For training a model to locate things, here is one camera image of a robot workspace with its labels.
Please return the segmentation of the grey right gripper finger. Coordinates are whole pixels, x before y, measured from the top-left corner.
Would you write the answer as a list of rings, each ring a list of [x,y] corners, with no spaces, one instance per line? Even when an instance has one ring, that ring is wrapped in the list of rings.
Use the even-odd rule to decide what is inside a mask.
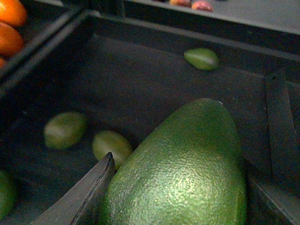
[[[114,159],[107,153],[80,181],[32,225],[95,225],[99,206],[114,176]]]

